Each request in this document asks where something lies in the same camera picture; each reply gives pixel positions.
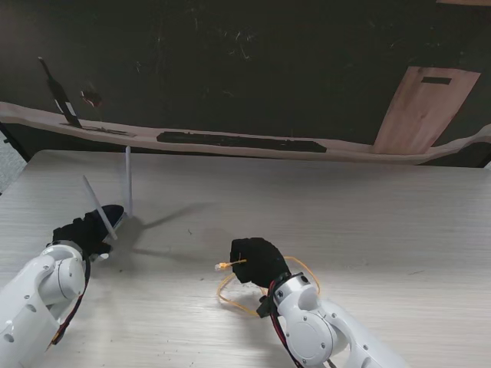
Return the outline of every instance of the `white stick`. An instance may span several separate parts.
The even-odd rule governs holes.
[[[91,187],[91,184],[89,184],[89,181],[87,180],[85,175],[82,176],[82,179],[84,180],[85,189],[87,190],[89,197],[91,197],[91,201],[95,205],[97,212],[99,212],[99,216],[102,218],[102,221],[104,222],[104,226],[106,226],[107,232],[109,232],[112,239],[117,240],[116,232],[114,232],[113,227],[111,226],[109,220],[107,219],[106,213],[102,209],[101,204],[99,203],[99,200],[95,196],[95,193]]]
[[[131,147],[127,146],[126,147],[126,189],[127,189],[127,214],[128,217],[131,219],[133,217],[133,188],[131,184],[131,160],[130,160],[130,154],[131,154]]]

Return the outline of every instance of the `orange wire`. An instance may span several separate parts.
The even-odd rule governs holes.
[[[315,281],[315,284],[317,285],[317,294],[319,295],[321,293],[321,285],[319,283],[319,280],[317,279],[317,277],[314,275],[314,272],[311,271],[311,269],[309,267],[307,267],[307,265],[305,263],[303,263],[302,261],[300,261],[299,259],[295,258],[295,257],[292,257],[292,256],[286,256],[285,259],[288,259],[290,261],[295,261],[297,262],[299,265],[301,265],[305,270],[307,270],[307,272],[312,276],[312,278],[314,279]],[[228,268],[230,267],[231,265],[235,264],[235,263],[243,263],[243,262],[246,262],[247,260],[245,259],[242,259],[241,261],[238,261],[238,262],[233,262],[233,263],[220,263],[220,268],[219,269],[225,269],[225,268]],[[222,295],[222,290],[225,288],[225,286],[234,278],[236,274],[234,273],[231,273],[229,274],[226,278],[224,278],[222,280],[222,282],[220,282],[220,284],[218,285],[218,288],[216,289],[216,295],[223,301],[227,302],[227,303],[230,303],[231,305],[234,305],[236,306],[237,308],[240,308],[242,309],[243,311],[251,314],[252,316],[256,316],[256,317],[259,317],[259,315],[257,314],[257,312],[255,310],[250,310],[248,309],[247,307],[244,307],[242,304],[240,303],[237,303],[236,301],[231,301],[230,299],[227,299],[226,297],[224,297]],[[261,292],[263,295],[266,295],[266,292],[265,292],[265,289],[263,289],[262,287],[260,287],[261,289]]]

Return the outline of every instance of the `plastic rod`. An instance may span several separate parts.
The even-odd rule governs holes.
[[[85,189],[87,190],[89,197],[91,197],[91,201],[95,205],[97,212],[99,212],[99,216],[102,218],[102,221],[104,222],[104,225],[106,226],[107,232],[109,232],[112,239],[117,240],[116,232],[114,231],[109,220],[107,219],[106,213],[102,209],[101,204],[99,203],[99,200],[97,199],[97,197],[94,193],[94,190],[91,187],[91,184],[89,183],[89,181],[87,180],[85,175],[82,176],[82,179],[84,180]]]

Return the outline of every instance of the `wooden plank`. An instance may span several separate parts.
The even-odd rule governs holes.
[[[437,0],[440,4],[491,6],[491,0]]]
[[[456,115],[480,73],[409,67],[390,102],[375,153],[422,154]]]

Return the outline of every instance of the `wooden table surface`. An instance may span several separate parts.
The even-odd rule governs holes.
[[[271,322],[223,305],[234,238],[309,265],[413,368],[491,358],[491,176],[483,169],[133,154],[135,217],[95,264],[84,303],[41,367],[285,368]],[[124,155],[39,153],[0,197],[0,287],[92,210],[124,203]],[[231,284],[250,307],[259,290]]]

